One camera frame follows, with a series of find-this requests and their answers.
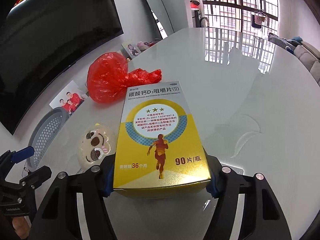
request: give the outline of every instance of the cartoon plush keychain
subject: cartoon plush keychain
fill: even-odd
[[[78,162],[85,171],[93,165],[100,165],[103,158],[115,152],[112,133],[104,126],[96,123],[89,127],[81,137],[78,147]]]

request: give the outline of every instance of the photograph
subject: photograph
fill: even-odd
[[[122,43],[122,47],[129,54],[131,59],[137,57],[141,53],[138,46],[130,41]]]
[[[86,100],[88,96],[81,91],[78,85],[72,80],[50,103],[52,109],[63,107],[69,115]]]

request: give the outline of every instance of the gray basket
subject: gray basket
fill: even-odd
[[[35,154],[27,159],[27,168],[30,171],[36,170],[45,151],[68,118],[69,113],[62,107],[57,107],[47,113],[38,123],[28,144],[35,149]]]

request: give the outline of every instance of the black television screen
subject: black television screen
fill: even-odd
[[[5,16],[0,18],[0,122],[11,134],[59,74],[123,33],[114,0],[24,0]]]

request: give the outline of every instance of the mirror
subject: mirror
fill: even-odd
[[[153,14],[153,17],[155,18],[161,37],[164,39],[173,34],[174,31],[172,24],[162,0],[147,0],[147,3]]]

